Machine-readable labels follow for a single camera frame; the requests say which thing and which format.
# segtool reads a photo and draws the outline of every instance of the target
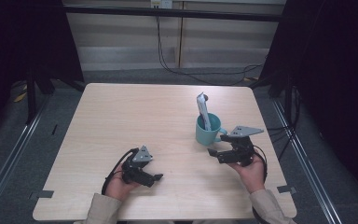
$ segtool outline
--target mug handle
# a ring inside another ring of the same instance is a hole
[[[220,128],[218,132],[220,132],[220,133],[222,133],[222,134],[227,134],[227,131],[226,131],[226,129],[224,129],[224,128]],[[221,142],[222,139],[216,137],[216,138],[214,139],[214,141],[215,141],[215,142]]]

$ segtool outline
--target gray carpet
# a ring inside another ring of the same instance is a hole
[[[257,77],[261,68],[246,74],[247,77]],[[235,69],[186,69],[191,73],[240,72]],[[156,83],[180,85],[230,85],[242,79],[237,75],[194,75],[193,77],[177,75],[164,69],[104,71],[84,73],[86,83]],[[251,82],[237,83],[236,86],[247,86]],[[65,84],[56,83],[57,90],[49,97],[48,106],[43,112],[41,120],[34,131],[27,148],[21,155],[14,173],[10,177],[0,197],[0,223],[36,223],[32,213],[36,201],[30,200],[33,191],[41,190],[47,179],[58,153],[66,130],[81,92],[75,91]],[[268,87],[255,89],[255,98],[259,104],[263,118],[268,128],[281,127],[271,99],[267,94]],[[320,137],[312,117],[305,106],[301,107],[301,114],[296,132],[306,149],[317,174],[335,204],[342,223],[358,223],[358,184],[352,175],[337,160],[329,145]],[[7,102],[7,107],[0,120],[0,167],[5,162],[9,151],[20,136],[26,121],[26,102]],[[271,130],[271,141],[277,154],[283,150],[288,138],[284,132]],[[293,195],[297,208],[295,221],[298,223],[328,223],[324,211],[305,176],[290,144],[281,159],[281,166],[289,186],[296,188]],[[241,223],[255,223],[254,220]]]

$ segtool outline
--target wooden table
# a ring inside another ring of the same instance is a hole
[[[179,85],[89,84],[74,114],[44,190],[36,220],[85,219],[94,192],[131,148],[146,145],[154,159],[144,171],[163,173],[152,188],[134,190],[119,210],[126,220],[196,220],[252,218],[249,193],[239,176],[195,139],[199,115],[196,97],[209,96],[208,110],[220,117],[229,132],[237,125],[266,130],[251,89]],[[283,212],[296,215],[286,182],[267,132],[252,135],[268,159],[266,188]],[[229,143],[210,146],[230,150]]]

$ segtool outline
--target aluminum rail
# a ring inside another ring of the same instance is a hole
[[[288,123],[285,119],[284,110],[281,103],[277,100],[273,100],[273,104],[283,127],[286,127],[285,130],[289,139],[292,139],[291,142],[293,149],[295,150],[298,160],[300,161],[300,164],[307,176],[307,179],[310,182],[310,186],[312,187],[313,192],[315,193],[315,196],[318,199],[319,204],[321,205],[328,222],[331,224],[341,224],[342,222],[339,218],[336,207],[328,196],[327,191],[325,190],[324,186],[322,185],[319,177],[315,172],[315,169],[313,169],[312,163],[310,163],[310,159],[308,158],[307,153],[302,147],[300,140],[298,139],[296,133],[292,129],[288,128]]]
[[[67,13],[86,13],[86,14],[108,14],[108,15],[128,15],[128,16],[160,16],[176,18],[199,18],[199,19],[218,19],[232,21],[271,21],[282,20],[281,15],[252,14],[252,13],[233,13],[218,11],[201,11],[187,9],[167,9],[167,8],[147,8],[147,7],[100,7],[64,4],[62,6],[40,5],[40,4],[15,4],[12,5],[18,10],[60,10]]]
[[[11,174],[13,173],[14,169],[16,168],[17,163],[21,158],[21,154],[26,148],[29,140],[31,139],[34,130],[39,123],[41,118],[41,114],[43,110],[47,107],[49,100],[49,96],[42,102],[42,105],[39,111],[36,113],[34,119],[23,129],[20,138],[18,139],[16,145],[11,149],[11,153],[8,156],[4,166],[0,170],[0,196],[5,189],[5,186],[10,179]]]

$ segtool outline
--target white wall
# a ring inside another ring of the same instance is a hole
[[[284,4],[282,0],[229,0],[231,3],[228,0],[225,3],[211,1],[174,1],[173,8],[280,15]],[[110,7],[150,7],[150,1],[146,0],[63,2]],[[83,70],[161,67],[156,18],[75,13],[68,13],[67,17]],[[159,20],[163,55],[169,67],[227,67],[260,63],[268,53],[277,27],[276,22],[260,21]]]

